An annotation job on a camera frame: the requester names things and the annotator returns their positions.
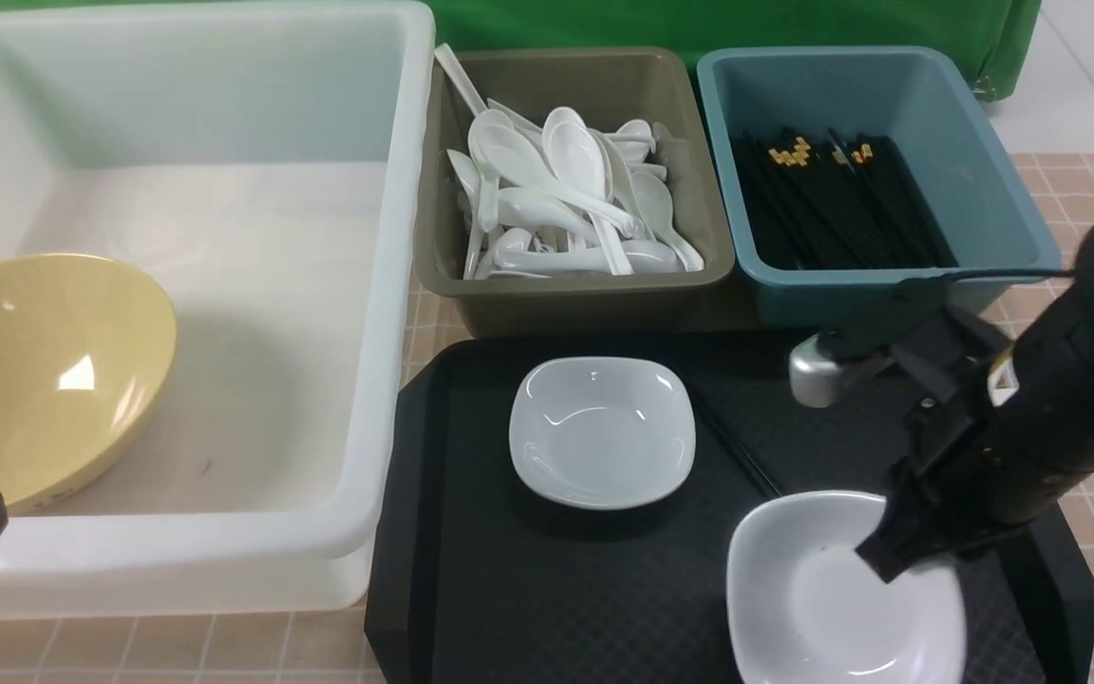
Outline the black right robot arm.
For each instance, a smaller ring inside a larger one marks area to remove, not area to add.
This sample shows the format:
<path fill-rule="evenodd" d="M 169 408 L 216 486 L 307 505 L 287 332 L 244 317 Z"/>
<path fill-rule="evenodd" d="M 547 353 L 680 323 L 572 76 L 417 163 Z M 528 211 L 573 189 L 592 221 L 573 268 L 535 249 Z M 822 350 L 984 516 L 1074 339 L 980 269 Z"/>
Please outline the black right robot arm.
<path fill-rule="evenodd" d="M 1094 227 L 1071 285 L 989 363 L 920 411 L 857 555 L 891 581 L 1017 534 L 1094 473 Z"/>

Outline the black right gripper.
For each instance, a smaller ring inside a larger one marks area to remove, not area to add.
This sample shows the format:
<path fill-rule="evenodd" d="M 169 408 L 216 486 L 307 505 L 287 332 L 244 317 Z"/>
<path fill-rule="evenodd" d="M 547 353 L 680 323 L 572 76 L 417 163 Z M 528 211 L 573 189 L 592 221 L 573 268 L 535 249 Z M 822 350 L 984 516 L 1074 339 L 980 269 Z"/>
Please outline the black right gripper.
<path fill-rule="evenodd" d="M 941 309 L 886 346 L 923 394 L 906 417 L 909 451 L 891 466 L 884 515 L 856 548 L 885 583 L 941 556 L 976 559 L 1020 531 L 999 521 L 978 490 L 976 441 L 990 420 L 986 380 L 1008 345 L 981 317 Z"/>

